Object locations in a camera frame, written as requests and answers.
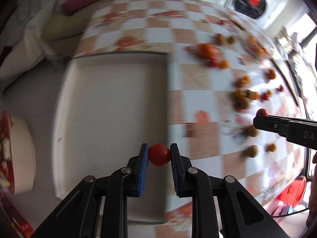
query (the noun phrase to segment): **blue gripper pad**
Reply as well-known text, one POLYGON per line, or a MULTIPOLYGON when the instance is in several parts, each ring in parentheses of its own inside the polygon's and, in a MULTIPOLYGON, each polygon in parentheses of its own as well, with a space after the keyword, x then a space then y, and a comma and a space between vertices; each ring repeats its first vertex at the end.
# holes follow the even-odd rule
POLYGON ((171 144, 171 146, 170 146, 170 151, 171 151, 171 165, 172 165, 172 174, 173 174, 174 188, 175 188, 175 192, 176 192, 176 194, 178 196, 178 191, 179 191, 179 188, 180 188, 180 180, 179 180, 179 176, 178 176, 178 169, 177 169, 176 158, 175 158, 175 154, 174 154, 174 145, 173 144, 171 144))
POLYGON ((143 191, 144 191, 147 165, 149 162, 149 157, 148 157, 149 146, 147 144, 142 145, 139 157, 142 154, 143 154, 143 159, 142 159, 142 163, 141 163, 141 167, 140 167, 140 172, 138 174, 138 187, 137 187, 137 193, 139 196, 141 196, 143 191))

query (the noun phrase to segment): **checkered tablecloth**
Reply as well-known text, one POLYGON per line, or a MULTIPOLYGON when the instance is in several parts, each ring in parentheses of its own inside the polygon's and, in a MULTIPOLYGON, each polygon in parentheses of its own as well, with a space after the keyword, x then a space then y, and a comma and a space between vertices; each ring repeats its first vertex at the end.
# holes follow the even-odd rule
MULTIPOLYGON (((229 28, 219 25, 224 13, 231 14, 257 39, 273 46, 255 20, 219 5, 198 0, 117 0, 104 4, 93 14, 75 57, 112 51, 169 53, 168 144, 177 143, 180 153, 210 176, 235 176, 265 205, 300 173, 304 148, 264 131, 245 139, 241 128, 253 122, 260 108, 271 115, 299 118, 301 112, 288 89, 276 92, 280 84, 286 87, 280 75, 270 82, 264 77, 273 65, 252 57, 240 41, 216 46, 221 57, 229 61, 229 69, 206 67, 201 59, 185 50, 193 44, 213 42, 215 33, 234 35, 229 28), (270 89, 274 95, 270 101, 253 101, 248 110, 237 113, 229 97, 235 90, 235 80, 246 74, 252 77, 249 89, 270 89), (272 142, 277 151, 265 152, 265 146, 272 142), (249 145, 258 146, 255 158, 242 156, 249 145)), ((191 199, 177 198, 170 176, 167 220, 177 224, 157 227, 157 237, 166 237, 171 232, 175 237, 184 237, 190 208, 191 199)))

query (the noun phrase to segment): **washing machine door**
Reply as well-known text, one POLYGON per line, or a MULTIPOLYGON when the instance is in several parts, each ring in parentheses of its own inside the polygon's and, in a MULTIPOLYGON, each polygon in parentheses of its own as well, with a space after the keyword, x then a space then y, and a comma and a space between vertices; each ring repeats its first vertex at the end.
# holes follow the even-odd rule
POLYGON ((266 9, 265 0, 235 0, 235 10, 253 19, 261 17, 266 9))

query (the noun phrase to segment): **red cherry tomato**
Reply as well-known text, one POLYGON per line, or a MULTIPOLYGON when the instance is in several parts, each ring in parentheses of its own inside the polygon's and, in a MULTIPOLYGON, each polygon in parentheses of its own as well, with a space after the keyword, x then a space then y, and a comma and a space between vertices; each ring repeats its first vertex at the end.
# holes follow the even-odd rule
POLYGON ((264 108, 261 108, 261 109, 259 109, 259 110, 256 112, 256 115, 265 115, 265 116, 268 116, 268 112, 267 112, 264 108))
POLYGON ((171 160, 171 152, 164 145, 154 144, 149 148, 149 160, 153 165, 162 167, 171 160))
POLYGON ((268 100, 268 94, 267 93, 263 93, 262 94, 262 99, 263 100, 268 100))
POLYGON ((208 59, 206 65, 209 67, 217 67, 219 65, 219 60, 217 58, 210 58, 208 59))
POLYGON ((278 87, 278 91, 279 92, 282 92, 284 90, 284 87, 282 86, 282 85, 280 85, 279 87, 278 87))

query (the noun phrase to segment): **floor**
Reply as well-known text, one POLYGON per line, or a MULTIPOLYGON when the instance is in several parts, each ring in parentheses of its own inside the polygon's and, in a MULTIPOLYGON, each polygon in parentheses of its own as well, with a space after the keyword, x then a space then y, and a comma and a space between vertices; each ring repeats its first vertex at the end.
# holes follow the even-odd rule
POLYGON ((0 110, 27 122, 33 137, 37 170, 32 191, 10 200, 35 229, 60 203, 55 198, 51 166, 51 126, 65 67, 43 60, 19 76, 4 92, 0 110))
MULTIPOLYGON (((296 211, 302 210, 305 207, 299 205, 296 207, 296 211)), ((280 227, 291 238, 299 238, 306 231, 306 220, 308 217, 308 211, 304 211, 295 215, 285 217, 280 223, 280 227)))

